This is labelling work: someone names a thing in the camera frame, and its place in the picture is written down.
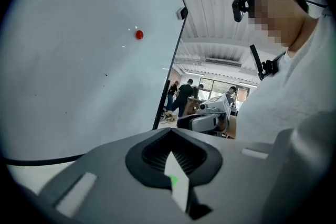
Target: person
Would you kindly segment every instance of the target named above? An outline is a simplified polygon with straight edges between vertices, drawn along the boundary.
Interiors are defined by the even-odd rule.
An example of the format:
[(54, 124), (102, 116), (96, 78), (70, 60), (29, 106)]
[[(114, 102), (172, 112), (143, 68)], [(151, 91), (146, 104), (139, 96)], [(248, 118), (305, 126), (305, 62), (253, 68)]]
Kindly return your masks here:
[(329, 8), (308, 14), (305, 0), (247, 0), (248, 17), (286, 48), (267, 76), (230, 116), (236, 140), (274, 143), (280, 131), (336, 109), (335, 22)]
[(198, 85), (198, 87), (197, 86), (193, 86), (192, 88), (194, 90), (194, 98), (198, 99), (198, 92), (199, 92), (200, 89), (204, 88), (203, 84)]
[(237, 92), (237, 88), (232, 86), (230, 89), (225, 93), (226, 99), (228, 100), (229, 104), (231, 105), (234, 100), (232, 98), (232, 94)]
[(237, 95), (234, 95), (233, 97), (232, 97), (232, 104), (231, 104), (231, 107), (232, 108), (236, 108), (236, 100), (237, 100)]
[(188, 102), (188, 97), (194, 94), (194, 90), (191, 87), (193, 84), (193, 80), (189, 79), (187, 84), (182, 85), (176, 94), (176, 100), (172, 105), (172, 111), (175, 111), (177, 108), (179, 109), (179, 117), (182, 117), (185, 106)]
[(171, 110), (172, 109), (172, 104), (173, 104), (173, 96), (174, 93), (177, 91), (177, 87), (179, 86), (179, 82), (175, 81), (174, 84), (172, 84), (169, 88), (169, 91), (167, 93), (167, 98), (168, 98), (168, 103), (167, 103), (167, 110)]

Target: red magnet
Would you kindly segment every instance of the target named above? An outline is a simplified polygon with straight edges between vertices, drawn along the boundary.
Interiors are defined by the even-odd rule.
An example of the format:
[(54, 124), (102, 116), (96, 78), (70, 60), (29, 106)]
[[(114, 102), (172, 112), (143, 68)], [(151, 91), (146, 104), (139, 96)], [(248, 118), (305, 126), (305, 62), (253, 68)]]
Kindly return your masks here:
[(135, 36), (137, 39), (143, 38), (143, 32), (141, 30), (136, 31)]

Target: green light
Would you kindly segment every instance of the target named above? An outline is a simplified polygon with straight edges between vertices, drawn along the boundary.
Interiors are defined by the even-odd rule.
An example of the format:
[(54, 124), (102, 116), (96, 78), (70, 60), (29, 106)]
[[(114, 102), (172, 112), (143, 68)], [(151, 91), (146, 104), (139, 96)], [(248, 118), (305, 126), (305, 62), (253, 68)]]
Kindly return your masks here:
[(178, 178), (174, 175), (168, 175), (172, 180), (172, 186), (174, 187), (178, 181)]

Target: ceiling light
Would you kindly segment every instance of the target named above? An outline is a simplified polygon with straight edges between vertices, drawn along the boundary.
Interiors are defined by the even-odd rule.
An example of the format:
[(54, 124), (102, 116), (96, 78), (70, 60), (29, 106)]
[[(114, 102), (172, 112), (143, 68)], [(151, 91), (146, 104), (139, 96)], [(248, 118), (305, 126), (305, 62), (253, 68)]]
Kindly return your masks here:
[(252, 85), (252, 84), (243, 83), (243, 82), (240, 82), (239, 84), (245, 85), (245, 86), (248, 86), (248, 87), (253, 87), (253, 88), (258, 87), (258, 86), (255, 86), (255, 85)]
[(198, 76), (204, 76), (203, 74), (197, 74), (197, 73), (190, 73), (190, 72), (186, 72), (186, 74), (191, 74), (191, 75), (198, 75)]

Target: window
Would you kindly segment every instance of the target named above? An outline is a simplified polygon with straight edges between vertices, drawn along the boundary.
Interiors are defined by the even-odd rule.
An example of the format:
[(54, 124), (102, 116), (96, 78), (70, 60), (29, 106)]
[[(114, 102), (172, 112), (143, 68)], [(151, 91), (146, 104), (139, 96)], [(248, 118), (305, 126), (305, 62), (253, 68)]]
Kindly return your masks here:
[(199, 91), (198, 98), (201, 100), (208, 100), (209, 98), (222, 96), (225, 94), (230, 87), (235, 86), (238, 90), (237, 92), (237, 101), (244, 102), (248, 96), (248, 89), (238, 85), (230, 84), (227, 82), (212, 80), (212, 79), (203, 79), (201, 78), (200, 84), (203, 84), (204, 88)]
[(208, 90), (208, 91), (211, 91), (213, 83), (214, 81), (212, 79), (202, 79), (201, 78), (201, 81), (200, 81), (200, 84), (203, 84), (204, 86), (203, 90)]

